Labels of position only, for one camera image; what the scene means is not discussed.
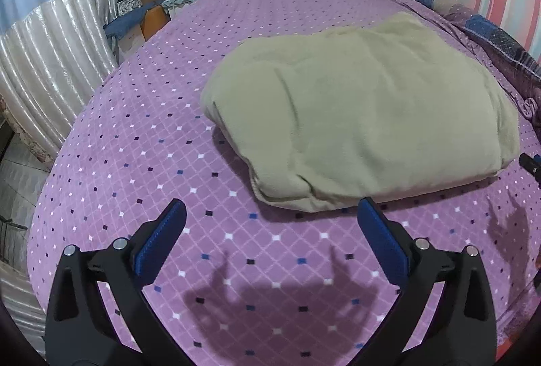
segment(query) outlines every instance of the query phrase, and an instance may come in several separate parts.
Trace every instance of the purple bedsheet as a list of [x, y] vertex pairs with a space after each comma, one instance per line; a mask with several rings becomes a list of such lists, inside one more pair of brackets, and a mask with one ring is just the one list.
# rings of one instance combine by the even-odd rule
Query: purple bedsheet
[[[255, 201], [246, 166], [202, 115], [199, 94], [222, 57], [247, 37], [372, 26], [403, 10], [391, 0], [199, 0], [183, 10], [96, 91], [61, 149], [28, 246], [41, 305], [67, 244], [104, 248], [180, 198], [188, 208], [186, 229], [144, 292], [194, 362], [297, 364], [301, 352], [310, 352], [304, 359], [310, 364], [346, 364], [397, 294], [355, 209], [302, 214]], [[541, 152], [522, 117], [520, 140], [523, 151]], [[490, 181], [382, 208], [438, 248], [477, 245], [500, 316], [535, 274], [540, 194], [514, 162]], [[410, 344], [426, 330], [439, 292]], [[102, 293], [121, 340], [135, 346], [109, 290]]]

